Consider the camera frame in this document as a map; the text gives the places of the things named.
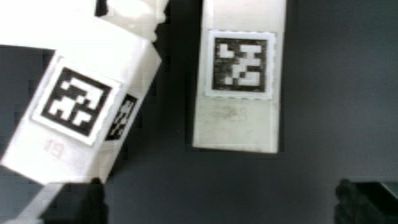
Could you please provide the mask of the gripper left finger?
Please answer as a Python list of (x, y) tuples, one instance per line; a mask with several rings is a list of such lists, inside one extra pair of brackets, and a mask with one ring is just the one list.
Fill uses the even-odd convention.
[(109, 224), (103, 182), (50, 183), (11, 224)]

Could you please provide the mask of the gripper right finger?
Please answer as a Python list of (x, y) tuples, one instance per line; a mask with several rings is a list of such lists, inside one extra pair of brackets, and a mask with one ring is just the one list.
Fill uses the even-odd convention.
[(336, 187), (334, 224), (398, 224), (398, 182), (354, 182)]

